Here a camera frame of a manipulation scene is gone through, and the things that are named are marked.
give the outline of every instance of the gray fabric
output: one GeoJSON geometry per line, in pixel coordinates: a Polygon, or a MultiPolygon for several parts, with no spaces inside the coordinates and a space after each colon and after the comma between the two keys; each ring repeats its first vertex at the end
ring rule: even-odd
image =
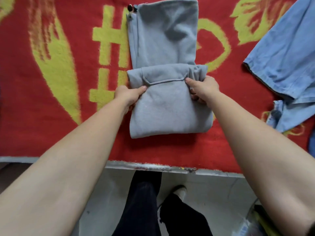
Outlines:
{"type": "Polygon", "coordinates": [[[147,85],[130,120],[130,136],[208,131],[213,114],[192,101],[186,77],[203,81],[206,65],[195,65],[198,2],[166,0],[136,6],[127,14],[133,70],[130,86],[147,85]]]}

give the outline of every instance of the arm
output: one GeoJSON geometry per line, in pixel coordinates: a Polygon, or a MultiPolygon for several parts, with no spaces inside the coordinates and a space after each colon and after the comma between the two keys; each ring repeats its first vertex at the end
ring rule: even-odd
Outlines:
{"type": "Polygon", "coordinates": [[[124,114],[145,90],[118,87],[112,102],[46,151],[0,195],[1,235],[70,235],[124,114]]]}
{"type": "Polygon", "coordinates": [[[219,91],[212,77],[186,79],[213,110],[245,178],[284,235],[315,221],[315,159],[219,91]]]}

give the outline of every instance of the dark trousers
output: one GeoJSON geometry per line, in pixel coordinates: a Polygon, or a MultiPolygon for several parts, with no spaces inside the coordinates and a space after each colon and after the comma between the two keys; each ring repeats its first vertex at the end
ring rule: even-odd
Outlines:
{"type": "MultiPolygon", "coordinates": [[[[157,220],[157,195],[161,185],[161,172],[136,171],[121,219],[112,236],[160,236],[157,220]]],[[[162,204],[160,218],[170,236],[210,235],[206,218],[170,194],[162,204]]]]}

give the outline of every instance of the red tablecloth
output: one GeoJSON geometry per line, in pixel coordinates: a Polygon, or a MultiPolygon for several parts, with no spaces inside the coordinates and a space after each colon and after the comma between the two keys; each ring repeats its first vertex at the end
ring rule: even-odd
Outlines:
{"type": "MultiPolygon", "coordinates": [[[[0,156],[40,156],[113,98],[131,68],[126,7],[154,1],[0,0],[0,156]]],[[[198,1],[196,63],[265,119],[275,96],[241,64],[295,0],[198,1]]],[[[112,160],[240,172],[217,120],[205,134],[131,139],[129,119],[112,160]]],[[[312,127],[285,134],[306,148],[312,127]]]]}

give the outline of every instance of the white tile floor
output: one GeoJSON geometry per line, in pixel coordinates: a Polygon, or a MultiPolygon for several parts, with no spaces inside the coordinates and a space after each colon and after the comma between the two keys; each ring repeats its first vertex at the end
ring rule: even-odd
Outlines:
{"type": "MultiPolygon", "coordinates": [[[[133,170],[105,169],[86,205],[73,235],[111,235],[123,212],[133,170]]],[[[242,178],[163,173],[158,204],[172,187],[187,187],[184,200],[205,215],[214,236],[231,236],[256,199],[242,178]]],[[[163,224],[162,235],[168,235],[163,224]]]]}

